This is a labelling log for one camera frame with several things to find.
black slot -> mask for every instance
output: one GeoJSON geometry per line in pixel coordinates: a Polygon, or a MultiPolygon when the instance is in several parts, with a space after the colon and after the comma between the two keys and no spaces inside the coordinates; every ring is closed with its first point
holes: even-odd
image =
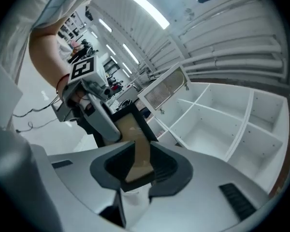
{"type": "Polygon", "coordinates": [[[232,209],[241,221],[243,221],[256,211],[256,208],[234,184],[228,183],[219,186],[219,189],[222,191],[229,204],[231,205],[232,209]]]}
{"type": "Polygon", "coordinates": [[[62,161],[59,161],[59,162],[54,162],[52,163],[52,166],[54,169],[56,168],[62,168],[62,167],[65,167],[65,166],[69,166],[73,164],[73,162],[71,162],[70,160],[62,160],[62,161]]]}

white shelving unit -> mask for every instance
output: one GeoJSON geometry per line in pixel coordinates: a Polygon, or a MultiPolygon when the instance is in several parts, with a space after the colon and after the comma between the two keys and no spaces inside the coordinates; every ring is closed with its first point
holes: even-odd
{"type": "Polygon", "coordinates": [[[174,66],[139,98],[153,113],[148,124],[161,142],[226,161],[270,192],[286,155],[287,99],[247,87],[191,83],[174,66]]]}

ceiling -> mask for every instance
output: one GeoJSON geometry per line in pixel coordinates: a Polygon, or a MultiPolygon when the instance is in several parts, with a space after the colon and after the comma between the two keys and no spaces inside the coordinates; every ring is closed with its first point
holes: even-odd
{"type": "MultiPolygon", "coordinates": [[[[153,73],[184,59],[238,46],[280,44],[287,55],[283,27],[277,16],[268,12],[265,0],[148,1],[170,22],[165,30],[133,0],[93,0],[89,7],[104,43],[114,49],[118,62],[125,62],[135,77],[143,70],[153,73]],[[98,22],[99,18],[113,29],[111,33],[98,22]]],[[[272,54],[259,54],[258,58],[275,60],[272,54]]]]}

red bracelet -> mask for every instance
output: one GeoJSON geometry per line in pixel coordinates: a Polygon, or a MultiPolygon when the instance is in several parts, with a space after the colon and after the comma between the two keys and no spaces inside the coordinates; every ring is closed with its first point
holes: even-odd
{"type": "Polygon", "coordinates": [[[59,81],[57,82],[57,85],[56,85],[56,94],[58,94],[58,85],[59,85],[59,83],[66,77],[66,76],[69,76],[70,74],[66,74],[66,75],[64,75],[63,77],[61,77],[60,79],[59,79],[59,81]]]}

